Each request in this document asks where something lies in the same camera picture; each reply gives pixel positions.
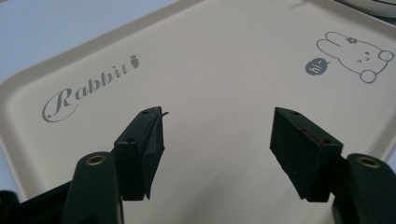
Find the tray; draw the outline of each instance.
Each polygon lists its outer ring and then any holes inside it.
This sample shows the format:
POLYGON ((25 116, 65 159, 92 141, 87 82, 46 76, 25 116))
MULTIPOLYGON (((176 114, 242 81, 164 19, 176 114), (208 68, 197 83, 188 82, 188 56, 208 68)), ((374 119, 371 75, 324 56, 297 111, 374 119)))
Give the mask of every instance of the tray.
POLYGON ((29 199, 161 105, 166 150, 126 223, 332 223, 331 203, 301 201, 271 153, 274 108, 312 119, 344 155, 384 159, 394 53, 394 27, 333 1, 180 1, 4 81, 1 148, 29 199))

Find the mounting hole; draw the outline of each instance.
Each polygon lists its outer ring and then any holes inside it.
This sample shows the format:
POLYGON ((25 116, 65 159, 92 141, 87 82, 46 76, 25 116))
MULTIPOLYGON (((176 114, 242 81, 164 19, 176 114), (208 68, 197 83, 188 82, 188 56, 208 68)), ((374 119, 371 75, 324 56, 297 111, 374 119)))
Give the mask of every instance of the mounting hole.
POLYGON ((92 156, 86 160, 86 163, 88 165, 99 165, 100 163, 104 162, 105 160, 106 160, 106 157, 102 156, 102 155, 92 156))
POLYGON ((358 162, 370 168, 379 168, 381 166, 378 161, 375 161, 368 157, 359 157, 358 162))
POLYGON ((127 138, 127 139, 125 139, 125 142, 127 142, 127 143, 134 143, 135 141, 136 141, 135 138, 127 138))

